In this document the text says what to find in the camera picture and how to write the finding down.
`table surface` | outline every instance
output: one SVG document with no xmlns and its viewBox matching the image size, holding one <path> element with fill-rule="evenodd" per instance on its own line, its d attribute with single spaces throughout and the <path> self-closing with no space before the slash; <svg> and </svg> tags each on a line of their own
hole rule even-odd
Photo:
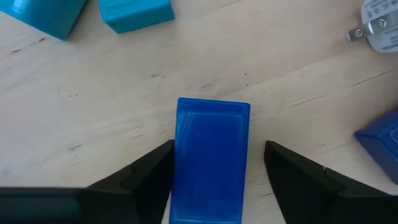
<svg viewBox="0 0 398 224">
<path fill-rule="evenodd" d="M 265 140 L 398 194 L 352 136 L 398 103 L 398 56 L 345 40 L 362 0 L 173 5 L 117 35 L 91 1 L 69 42 L 0 14 L 0 185 L 90 185 L 173 139 L 191 96 L 252 106 L 244 223 L 284 222 Z"/>
</svg>

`light blue block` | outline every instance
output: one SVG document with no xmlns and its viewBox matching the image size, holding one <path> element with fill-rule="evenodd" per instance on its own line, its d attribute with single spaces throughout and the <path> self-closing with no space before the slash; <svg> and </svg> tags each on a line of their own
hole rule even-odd
<svg viewBox="0 0 398 224">
<path fill-rule="evenodd" d="M 99 0 L 99 8 L 118 34 L 174 19 L 170 0 Z"/>
<path fill-rule="evenodd" d="M 67 40 L 86 0 L 0 0 L 0 11 Z"/>
</svg>

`wooden table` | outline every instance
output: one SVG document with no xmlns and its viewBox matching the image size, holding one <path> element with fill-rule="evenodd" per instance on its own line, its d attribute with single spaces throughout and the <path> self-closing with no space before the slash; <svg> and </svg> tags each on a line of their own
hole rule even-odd
<svg viewBox="0 0 398 224">
<path fill-rule="evenodd" d="M 396 54 L 348 44 L 362 0 L 174 0 L 123 35 L 87 5 L 69 42 L 0 15 L 0 185 L 84 187 L 174 138 L 179 96 L 252 106 L 244 223 L 283 223 L 273 140 L 386 192 L 353 139 L 398 102 Z"/>
</svg>

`dark blue block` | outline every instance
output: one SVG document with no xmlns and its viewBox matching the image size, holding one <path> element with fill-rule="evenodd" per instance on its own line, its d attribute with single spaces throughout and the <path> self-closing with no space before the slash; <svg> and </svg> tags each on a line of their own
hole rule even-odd
<svg viewBox="0 0 398 224">
<path fill-rule="evenodd" d="M 103 21 L 118 34 L 174 19 L 170 0 L 99 0 Z"/>
<path fill-rule="evenodd" d="M 0 0 L 6 14 L 46 32 L 67 40 L 86 0 Z"/>
<path fill-rule="evenodd" d="M 385 114 L 354 135 L 391 180 L 398 184 L 398 111 Z"/>
<path fill-rule="evenodd" d="M 241 223 L 250 105 L 180 98 L 170 224 Z"/>
</svg>

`translucent blue block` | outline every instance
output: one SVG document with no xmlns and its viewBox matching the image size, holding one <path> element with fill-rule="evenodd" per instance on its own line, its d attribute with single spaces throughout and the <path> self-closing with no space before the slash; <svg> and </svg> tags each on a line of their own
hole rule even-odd
<svg viewBox="0 0 398 224">
<path fill-rule="evenodd" d="M 354 134 L 355 138 L 398 184 L 398 111 L 391 111 Z"/>
<path fill-rule="evenodd" d="M 180 98 L 170 224 L 241 223 L 250 105 Z"/>
<path fill-rule="evenodd" d="M 61 40 L 67 40 L 86 0 L 0 0 L 6 14 Z"/>
<path fill-rule="evenodd" d="M 99 8 L 118 34 L 174 19 L 170 0 L 99 0 Z"/>
</svg>

